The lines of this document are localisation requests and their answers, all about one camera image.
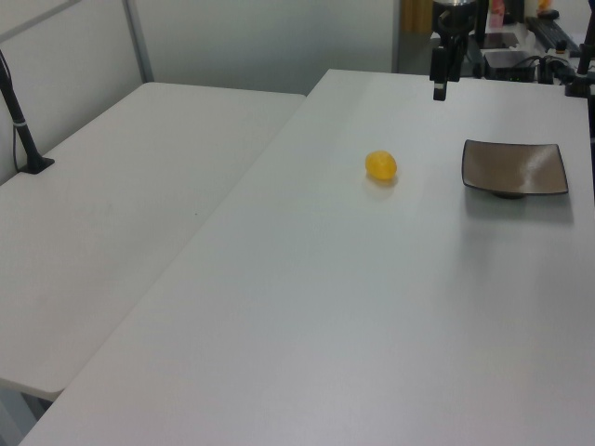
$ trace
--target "cable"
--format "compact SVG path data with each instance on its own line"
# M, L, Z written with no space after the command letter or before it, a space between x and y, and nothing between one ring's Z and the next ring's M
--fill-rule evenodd
M10 83L10 87L12 87L12 74L10 73L10 69L8 68L7 60L4 59L4 54L0 49L0 61L2 62L2 68L6 70L8 76L8 82ZM17 127L12 124L12 162L15 165L15 170L20 172L19 165L17 164Z
M12 86L12 74L10 74L10 69L8 68L7 60L4 59L4 54L0 49L0 61L2 61L3 68L6 70L8 75L8 81L10 82L10 86Z
M15 164L15 170L20 172L17 164L17 127L12 125L12 162Z
M523 59L518 63L515 63L514 65L511 66L511 68L517 68L519 66L521 66L522 64L524 64L525 62L531 62L529 65L527 65L525 68L529 68L531 65L533 65L535 63L536 60L540 60L541 58L539 56L531 56L527 59Z

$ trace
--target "white table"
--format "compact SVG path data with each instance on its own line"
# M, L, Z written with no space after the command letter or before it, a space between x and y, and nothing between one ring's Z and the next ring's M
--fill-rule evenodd
M147 84L0 188L0 386L55 399L302 96Z
M329 72L23 446L592 445L586 102L432 88ZM570 195L466 189L466 138L560 144Z

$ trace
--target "wall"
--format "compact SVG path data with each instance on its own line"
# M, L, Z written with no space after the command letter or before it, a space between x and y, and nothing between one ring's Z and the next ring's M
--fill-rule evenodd
M82 0L0 49L42 153L141 84L122 0ZM0 100L0 184L13 175L12 120Z
M399 4L130 0L154 80L299 94L329 68L390 72Z

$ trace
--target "metal stand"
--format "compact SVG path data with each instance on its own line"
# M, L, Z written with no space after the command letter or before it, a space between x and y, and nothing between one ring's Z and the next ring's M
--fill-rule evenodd
M574 81L566 86L566 96L572 98L589 98L591 81L588 79L588 67L595 54L595 12L591 9L591 19L588 22L585 43L580 46L580 62Z
M17 96L15 95L14 89L12 88L12 82L8 75L7 67L3 62L4 58L1 59L0 90L2 91L2 96L4 96L4 100L7 103L10 116L12 116L13 124L17 127L17 132L19 133L22 146L27 153L27 166L23 167L20 171L27 174L36 175L52 165L54 160L42 157L39 154L39 151L37 151L35 143L33 142L33 137L31 136L31 132L27 126L27 122L22 115L22 110L20 109L19 102L17 101Z

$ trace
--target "table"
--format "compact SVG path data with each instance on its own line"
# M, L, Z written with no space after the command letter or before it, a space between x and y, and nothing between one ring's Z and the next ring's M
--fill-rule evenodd
M23 446L591 445L586 101L449 87L330 71ZM466 189L466 138L560 144L570 194Z
M0 188L0 386L80 372L303 101L146 84Z

